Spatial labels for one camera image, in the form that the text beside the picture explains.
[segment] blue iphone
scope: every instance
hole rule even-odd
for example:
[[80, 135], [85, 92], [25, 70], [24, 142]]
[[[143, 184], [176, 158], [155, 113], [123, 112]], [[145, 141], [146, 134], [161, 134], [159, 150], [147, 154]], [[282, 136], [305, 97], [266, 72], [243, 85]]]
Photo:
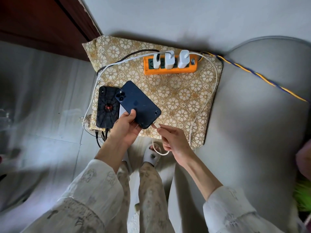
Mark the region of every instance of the blue iphone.
[[130, 113], [136, 110], [135, 122], [142, 129], [147, 129], [161, 115], [156, 106], [132, 81], [127, 81], [115, 95], [116, 99]]

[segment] orange power strip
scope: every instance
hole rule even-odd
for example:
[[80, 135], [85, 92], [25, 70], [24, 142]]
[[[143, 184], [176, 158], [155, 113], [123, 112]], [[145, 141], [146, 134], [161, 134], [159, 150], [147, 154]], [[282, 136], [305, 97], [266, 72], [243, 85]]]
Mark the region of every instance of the orange power strip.
[[146, 75], [151, 74], [180, 74], [180, 73], [193, 73], [197, 69], [197, 55], [190, 54], [190, 63], [183, 69], [178, 68], [177, 59], [175, 57], [175, 64], [172, 69], [167, 70], [164, 66], [164, 57], [160, 57], [160, 68], [153, 68], [153, 55], [144, 57], [144, 70]]

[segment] phone case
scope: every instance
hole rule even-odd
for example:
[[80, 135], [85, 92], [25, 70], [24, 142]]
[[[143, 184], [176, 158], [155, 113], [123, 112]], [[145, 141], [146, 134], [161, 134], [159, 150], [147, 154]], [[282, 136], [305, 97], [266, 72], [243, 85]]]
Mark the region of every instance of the phone case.
[[119, 118], [120, 103], [115, 95], [119, 88], [100, 87], [97, 105], [96, 126], [111, 129]]
[[116, 94], [116, 99], [130, 113], [136, 110], [135, 121], [147, 129], [161, 115], [161, 110], [132, 81], [127, 81]]

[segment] white slipper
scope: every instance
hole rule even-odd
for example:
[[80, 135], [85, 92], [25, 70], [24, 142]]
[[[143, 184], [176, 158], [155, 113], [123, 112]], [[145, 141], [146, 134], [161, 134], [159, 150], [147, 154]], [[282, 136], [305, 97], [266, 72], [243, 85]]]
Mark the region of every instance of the white slipper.
[[131, 167], [131, 164], [130, 164], [130, 159], [128, 158], [128, 152], [127, 151], [124, 153], [122, 161], [126, 162], [128, 173], [129, 173], [129, 175], [131, 175], [132, 174], [132, 167]]
[[[152, 143], [147, 146], [147, 149], [144, 154], [143, 162], [151, 163], [155, 167], [157, 163], [159, 162], [161, 155], [155, 152], [154, 150], [151, 150], [150, 147], [152, 147]], [[155, 143], [155, 148], [159, 148], [160, 153], [161, 153], [161, 147], [156, 143]]]

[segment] patterned pants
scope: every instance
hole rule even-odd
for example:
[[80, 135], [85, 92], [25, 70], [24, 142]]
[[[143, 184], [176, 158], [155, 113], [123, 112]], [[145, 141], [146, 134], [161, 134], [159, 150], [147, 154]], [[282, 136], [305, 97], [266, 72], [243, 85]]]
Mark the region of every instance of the patterned pants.
[[[127, 217], [130, 206], [130, 178], [126, 166], [122, 163], [117, 177], [124, 191], [122, 205], [118, 214], [107, 225], [105, 232], [127, 232]], [[174, 232], [169, 220], [167, 203], [162, 180], [156, 169], [144, 162], [139, 169], [140, 185], [138, 190], [140, 205], [140, 232]]]

